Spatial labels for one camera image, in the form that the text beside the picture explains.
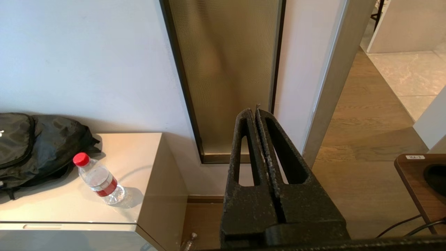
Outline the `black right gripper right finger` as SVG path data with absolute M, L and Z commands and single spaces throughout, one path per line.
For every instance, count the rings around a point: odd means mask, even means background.
M 278 223 L 268 242 L 350 240 L 347 224 L 272 113 L 257 109 L 256 125 L 272 188 Z

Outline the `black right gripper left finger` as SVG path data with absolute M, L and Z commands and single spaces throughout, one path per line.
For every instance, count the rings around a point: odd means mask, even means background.
M 277 156 L 268 144 L 262 109 L 236 118 L 220 225 L 221 246 L 284 246 L 284 215 L 274 187 Z M 240 184 L 242 139 L 247 139 L 254 185 Z

